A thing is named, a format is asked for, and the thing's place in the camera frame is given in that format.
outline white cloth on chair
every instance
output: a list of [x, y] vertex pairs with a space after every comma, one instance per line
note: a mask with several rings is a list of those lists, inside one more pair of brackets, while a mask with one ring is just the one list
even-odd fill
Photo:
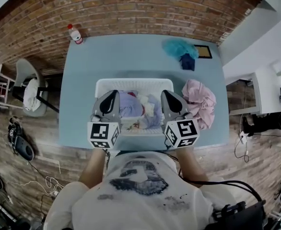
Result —
[[38, 90], [38, 80], [37, 79], [31, 79], [27, 87], [24, 91], [24, 97], [23, 97], [23, 104], [27, 111], [36, 111], [40, 105], [41, 102], [36, 99]]

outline person's right arm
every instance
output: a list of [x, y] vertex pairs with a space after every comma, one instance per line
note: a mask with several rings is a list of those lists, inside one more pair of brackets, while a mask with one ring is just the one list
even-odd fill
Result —
[[[190, 181], [203, 181], [207, 182], [209, 179], [197, 162], [196, 157], [193, 153], [192, 147], [178, 148], [176, 149], [176, 155], [179, 160], [182, 175], [184, 179]], [[201, 187], [200, 184], [190, 183], [195, 187]]]

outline white plastic basket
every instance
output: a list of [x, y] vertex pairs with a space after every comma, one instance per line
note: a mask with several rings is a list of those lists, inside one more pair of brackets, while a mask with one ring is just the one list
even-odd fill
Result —
[[[152, 94], [161, 101], [163, 90], [174, 91], [173, 82], [169, 79], [100, 79], [96, 84], [95, 98], [100, 98], [111, 90], [137, 91], [143, 95]], [[121, 123], [126, 127], [138, 121], [142, 117], [123, 117]], [[147, 136], [163, 135], [162, 129], [122, 129], [121, 134], [125, 136]]]

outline crumpled pink garment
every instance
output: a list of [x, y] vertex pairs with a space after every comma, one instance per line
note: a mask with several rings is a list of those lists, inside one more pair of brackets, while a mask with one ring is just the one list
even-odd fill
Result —
[[188, 110], [198, 121], [199, 128], [211, 128], [216, 105], [216, 97], [213, 92], [197, 80], [188, 80], [182, 93], [188, 103]]

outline power strip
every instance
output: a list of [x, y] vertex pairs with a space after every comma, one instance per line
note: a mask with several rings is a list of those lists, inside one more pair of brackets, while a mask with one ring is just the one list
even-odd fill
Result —
[[241, 143], [243, 144], [243, 145], [245, 145], [246, 143], [247, 143], [247, 138], [246, 138], [246, 134], [244, 133], [244, 131], [242, 131], [241, 133], [240, 133], [240, 139], [241, 139]]

